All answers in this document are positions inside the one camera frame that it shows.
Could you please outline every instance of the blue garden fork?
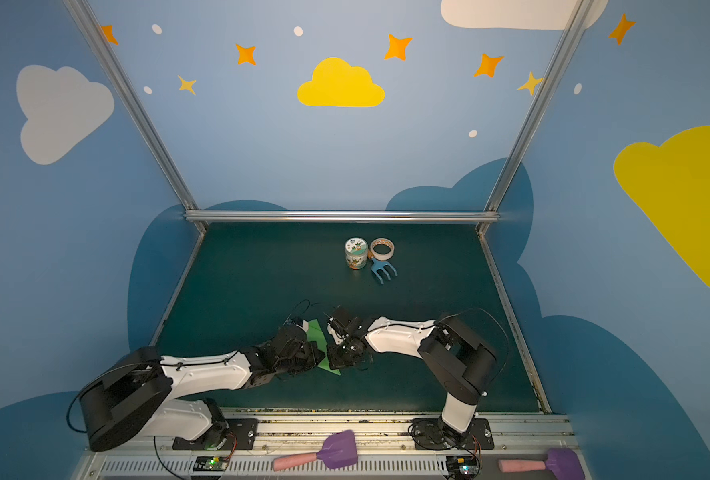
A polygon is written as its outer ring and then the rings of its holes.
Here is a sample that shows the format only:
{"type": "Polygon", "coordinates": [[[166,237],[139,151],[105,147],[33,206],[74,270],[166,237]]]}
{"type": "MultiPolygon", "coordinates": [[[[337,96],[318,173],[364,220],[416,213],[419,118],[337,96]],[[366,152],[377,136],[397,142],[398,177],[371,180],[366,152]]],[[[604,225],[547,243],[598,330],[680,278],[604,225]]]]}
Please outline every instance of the blue garden fork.
{"type": "Polygon", "coordinates": [[[373,265],[371,265],[371,271],[373,272],[374,275],[377,276],[377,278],[379,279],[379,282],[382,285],[384,285],[384,280],[382,280],[382,276],[379,274],[380,270],[385,275],[387,275],[388,280],[391,280],[391,278],[389,277],[389,272],[387,271],[387,268],[385,268],[385,267],[388,266],[389,268],[393,269],[393,274],[395,276],[398,276],[398,271],[395,270],[395,267],[390,262],[388,262],[386,260],[377,260],[376,258],[372,258],[371,261],[373,262],[373,265]]]}

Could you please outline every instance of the green paper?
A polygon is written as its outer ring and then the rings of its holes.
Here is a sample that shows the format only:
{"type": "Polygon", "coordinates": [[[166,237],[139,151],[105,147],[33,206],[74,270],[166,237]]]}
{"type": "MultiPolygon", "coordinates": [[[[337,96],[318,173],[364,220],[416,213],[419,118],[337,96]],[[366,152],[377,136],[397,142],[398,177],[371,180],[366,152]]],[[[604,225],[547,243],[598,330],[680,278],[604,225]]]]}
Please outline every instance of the green paper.
{"type": "MultiPolygon", "coordinates": [[[[322,350],[323,352],[326,351],[326,336],[323,334],[323,331],[321,330],[321,324],[318,323],[317,320],[312,320],[310,322],[307,322],[307,325],[309,328],[307,328],[307,339],[310,340],[311,342],[317,342],[317,348],[319,350],[322,350]]],[[[337,375],[341,375],[342,373],[339,370],[331,370],[331,368],[328,365],[328,356],[326,356],[318,365],[320,368],[323,370],[328,370],[331,373],[336,373],[337,375]]]]}

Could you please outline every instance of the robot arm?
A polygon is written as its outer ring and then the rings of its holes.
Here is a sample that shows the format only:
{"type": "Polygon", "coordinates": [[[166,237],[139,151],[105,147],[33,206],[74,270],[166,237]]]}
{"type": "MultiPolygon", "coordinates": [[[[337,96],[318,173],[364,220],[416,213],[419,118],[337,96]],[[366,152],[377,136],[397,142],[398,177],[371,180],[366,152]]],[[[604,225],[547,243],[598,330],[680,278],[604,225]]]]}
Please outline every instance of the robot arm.
{"type": "MultiPolygon", "coordinates": [[[[283,325],[267,342],[219,356],[158,356],[143,347],[120,360],[78,394],[89,445],[102,452],[135,436],[176,436],[198,448],[220,448],[229,426],[213,403],[177,398],[215,389],[247,389],[279,373],[315,368],[325,357],[307,340],[305,322],[283,325]]],[[[328,321],[335,344],[332,369],[355,366],[369,351],[416,356],[446,389],[439,426],[463,438],[496,365],[493,350],[456,317],[436,322],[350,318],[337,309],[328,321]]]]}
{"type": "Polygon", "coordinates": [[[446,405],[440,427],[450,436],[465,436],[480,397],[493,379],[494,350],[456,316],[441,321],[400,322],[384,316],[376,320],[350,319],[341,309],[329,320],[336,345],[328,346],[331,368],[360,363],[370,347],[375,352],[397,352],[421,358],[443,388],[446,405]]]}

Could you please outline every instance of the jar lid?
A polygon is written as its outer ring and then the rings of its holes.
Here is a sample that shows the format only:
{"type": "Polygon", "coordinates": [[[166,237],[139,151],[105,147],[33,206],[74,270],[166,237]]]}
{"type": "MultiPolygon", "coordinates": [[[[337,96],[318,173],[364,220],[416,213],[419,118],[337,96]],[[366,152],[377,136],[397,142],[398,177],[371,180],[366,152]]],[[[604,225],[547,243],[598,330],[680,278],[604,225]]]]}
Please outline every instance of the jar lid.
{"type": "Polygon", "coordinates": [[[344,249],[352,255],[363,255],[368,252],[368,242],[359,236],[354,236],[344,244],[344,249]]]}

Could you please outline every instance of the pink handle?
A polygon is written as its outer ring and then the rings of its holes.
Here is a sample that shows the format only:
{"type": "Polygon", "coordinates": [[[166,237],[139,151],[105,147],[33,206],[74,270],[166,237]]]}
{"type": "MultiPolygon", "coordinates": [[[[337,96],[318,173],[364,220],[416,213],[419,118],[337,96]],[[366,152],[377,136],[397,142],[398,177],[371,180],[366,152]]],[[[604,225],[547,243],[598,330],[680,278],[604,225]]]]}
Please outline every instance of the pink handle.
{"type": "Polygon", "coordinates": [[[316,453],[297,453],[296,455],[275,458],[274,462],[272,462],[272,469],[277,472],[278,470],[293,468],[304,465],[305,463],[314,462],[315,460],[317,460],[316,453]]]}
{"type": "Polygon", "coordinates": [[[546,468],[545,463],[541,460],[499,460],[499,470],[504,473],[532,472],[546,468]]]}

